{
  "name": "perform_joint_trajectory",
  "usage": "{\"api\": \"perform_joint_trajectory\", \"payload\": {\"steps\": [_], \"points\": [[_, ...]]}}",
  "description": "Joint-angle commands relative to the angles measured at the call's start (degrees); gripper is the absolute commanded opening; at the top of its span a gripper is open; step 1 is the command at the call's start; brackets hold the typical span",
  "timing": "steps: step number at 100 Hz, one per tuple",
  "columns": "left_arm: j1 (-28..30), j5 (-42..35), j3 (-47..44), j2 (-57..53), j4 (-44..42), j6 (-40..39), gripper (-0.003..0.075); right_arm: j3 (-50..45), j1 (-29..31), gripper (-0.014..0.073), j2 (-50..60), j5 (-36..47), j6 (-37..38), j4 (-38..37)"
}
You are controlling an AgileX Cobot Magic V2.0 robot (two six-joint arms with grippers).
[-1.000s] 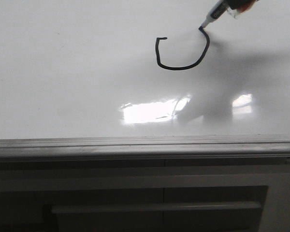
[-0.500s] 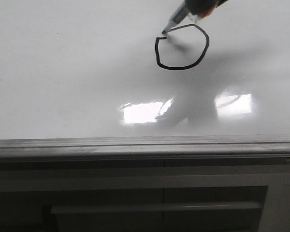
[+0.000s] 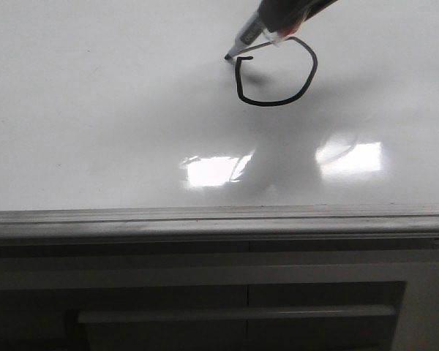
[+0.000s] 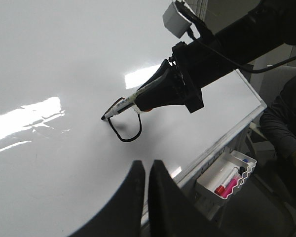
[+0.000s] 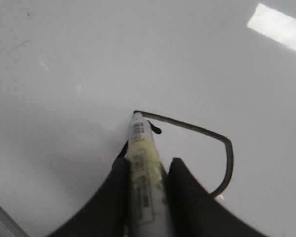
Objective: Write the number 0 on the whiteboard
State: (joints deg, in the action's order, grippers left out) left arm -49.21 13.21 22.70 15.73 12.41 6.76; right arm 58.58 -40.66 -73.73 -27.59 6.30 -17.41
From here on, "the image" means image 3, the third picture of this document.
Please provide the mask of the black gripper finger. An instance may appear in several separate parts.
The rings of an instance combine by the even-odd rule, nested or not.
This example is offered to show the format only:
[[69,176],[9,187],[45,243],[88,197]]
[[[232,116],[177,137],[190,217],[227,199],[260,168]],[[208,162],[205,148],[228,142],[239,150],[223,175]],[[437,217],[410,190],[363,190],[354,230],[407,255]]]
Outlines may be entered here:
[[336,3],[337,0],[318,0],[312,1],[309,7],[304,11],[305,20],[315,17],[317,14],[321,13],[332,4]]
[[265,28],[276,32],[294,22],[314,4],[311,0],[263,0],[258,14]]

